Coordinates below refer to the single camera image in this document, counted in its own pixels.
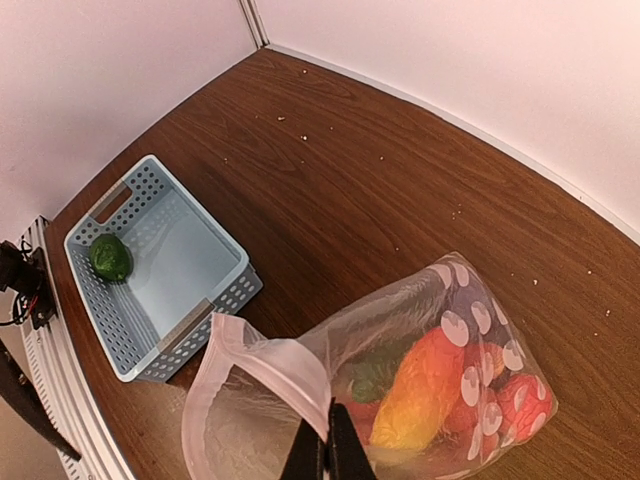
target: transparent plastic bag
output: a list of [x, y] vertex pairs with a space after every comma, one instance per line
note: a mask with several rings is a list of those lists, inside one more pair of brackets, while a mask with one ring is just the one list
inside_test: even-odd
[[192, 478], [279, 479], [302, 418], [326, 440], [332, 397], [379, 480], [477, 473], [557, 410], [521, 335], [454, 253], [296, 340], [213, 315], [183, 417]]

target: white baseboard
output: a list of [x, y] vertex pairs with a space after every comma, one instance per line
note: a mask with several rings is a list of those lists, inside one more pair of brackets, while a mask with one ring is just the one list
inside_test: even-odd
[[460, 128], [460, 129], [464, 130], [467, 133], [470, 133], [474, 137], [479, 138], [483, 142], [488, 143], [492, 147], [495, 147], [498, 150], [500, 150], [501, 152], [506, 153], [510, 157], [515, 158], [520, 163], [523, 163], [524, 165], [526, 165], [527, 167], [529, 167], [533, 171], [539, 173], [540, 175], [542, 175], [547, 180], [552, 181], [553, 183], [558, 185], [560, 188], [562, 188], [564, 191], [569, 193], [571, 196], [575, 197], [580, 202], [584, 203], [586, 206], [588, 206], [591, 210], [596, 212], [602, 218], [607, 220], [614, 227], [616, 227], [618, 230], [620, 230], [622, 233], [624, 233], [627, 237], [629, 237], [631, 240], [633, 240], [636, 244], [640, 245], [640, 232], [638, 232], [633, 227], [631, 227], [629, 224], [624, 222], [620, 217], [618, 217], [616, 214], [614, 214], [611, 210], [606, 208], [604, 205], [602, 205], [596, 199], [594, 199], [593, 197], [591, 197], [590, 195], [588, 195], [587, 193], [585, 193], [584, 191], [582, 191], [581, 189], [579, 189], [578, 187], [573, 185], [568, 180], [562, 178], [561, 176], [559, 176], [555, 172], [549, 170], [547, 167], [542, 165], [540, 162], [534, 160], [533, 158], [529, 157], [528, 155], [522, 153], [521, 151], [513, 148], [512, 146], [510, 146], [507, 143], [503, 142], [502, 140], [494, 137], [493, 135], [491, 135], [491, 134], [479, 129], [478, 127], [468, 123], [467, 121], [461, 119], [460, 117], [457, 117], [457, 116], [447, 112], [446, 110], [443, 110], [443, 109], [441, 109], [439, 107], [436, 107], [435, 105], [432, 105], [432, 104], [430, 104], [428, 102], [425, 102], [424, 100], [421, 100], [421, 99], [419, 99], [417, 97], [414, 97], [413, 95], [405, 93], [405, 92], [403, 92], [401, 90], [398, 90], [398, 89], [396, 89], [394, 87], [386, 85], [386, 84], [384, 84], [382, 82], [379, 82], [379, 81], [374, 80], [372, 78], [366, 77], [366, 76], [361, 75], [359, 73], [353, 72], [353, 71], [351, 71], [351, 70], [349, 70], [347, 68], [340, 67], [338, 65], [334, 65], [334, 64], [332, 64], [330, 62], [326, 62], [324, 60], [321, 60], [319, 58], [313, 57], [311, 55], [307, 55], [305, 53], [301, 53], [301, 52], [298, 52], [296, 50], [292, 50], [290, 48], [282, 47], [282, 46], [274, 45], [274, 44], [267, 45], [266, 48], [268, 48], [270, 50], [274, 50], [276, 52], [283, 53], [285, 55], [289, 55], [289, 56], [292, 56], [292, 57], [299, 58], [301, 60], [307, 61], [309, 63], [313, 63], [315, 65], [324, 67], [324, 68], [329, 69], [329, 70], [333, 70], [334, 72], [337, 72], [337, 73], [339, 73], [341, 75], [353, 78], [354, 80], [362, 82], [362, 83], [364, 83], [366, 85], [370, 85], [370, 86], [372, 86], [374, 88], [377, 88], [378, 90], [381, 90], [381, 91], [383, 91], [385, 93], [393, 95], [394, 97], [400, 98], [402, 100], [406, 100], [407, 102], [411, 102], [411, 103], [413, 103], [415, 105], [418, 105], [419, 107], [424, 108], [425, 110], [428, 110], [429, 112], [433, 113], [434, 115], [437, 115], [438, 117], [442, 118], [446, 122], [448, 122], [448, 123]]

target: basket handle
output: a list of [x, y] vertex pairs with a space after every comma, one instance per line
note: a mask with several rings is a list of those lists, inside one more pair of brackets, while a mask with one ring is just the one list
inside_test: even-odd
[[[129, 195], [126, 198], [120, 199], [122, 194], [126, 191], [129, 192]], [[123, 180], [118, 180], [115, 185], [107, 190], [107, 192], [102, 197], [100, 197], [100, 200], [98, 200], [93, 205], [93, 207], [91, 207], [91, 209], [89, 210], [89, 217], [91, 217], [92, 220], [99, 225], [108, 223], [113, 213], [115, 213], [116, 210], [118, 210], [118, 208], [122, 206], [122, 204], [126, 200], [128, 200], [132, 193], [133, 192], [131, 192], [131, 190]], [[108, 217], [106, 219], [100, 221], [99, 217], [105, 212], [110, 213], [108, 213]]]

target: brown wood surface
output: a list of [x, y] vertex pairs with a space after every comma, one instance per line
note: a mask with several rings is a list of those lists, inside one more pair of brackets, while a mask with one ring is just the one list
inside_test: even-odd
[[426, 111], [264, 50], [158, 122], [47, 230], [78, 357], [140, 479], [188, 478], [180, 422], [201, 356], [169, 385], [120, 383], [63, 240], [148, 153], [249, 252], [266, 286], [242, 314], [269, 336], [298, 335], [461, 252], [560, 401], [530, 443], [477, 478], [640, 478], [640, 249], [560, 188]]

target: plastic basket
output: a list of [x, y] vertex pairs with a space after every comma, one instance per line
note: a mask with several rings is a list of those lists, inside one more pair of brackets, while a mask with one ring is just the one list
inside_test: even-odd
[[[126, 192], [131, 195], [122, 201]], [[113, 210], [102, 223], [96, 218]], [[124, 283], [98, 277], [92, 241], [129, 248]], [[113, 371], [123, 382], [166, 382], [208, 341], [210, 313], [238, 312], [262, 288], [244, 249], [153, 155], [143, 158], [65, 239], [71, 271]]]

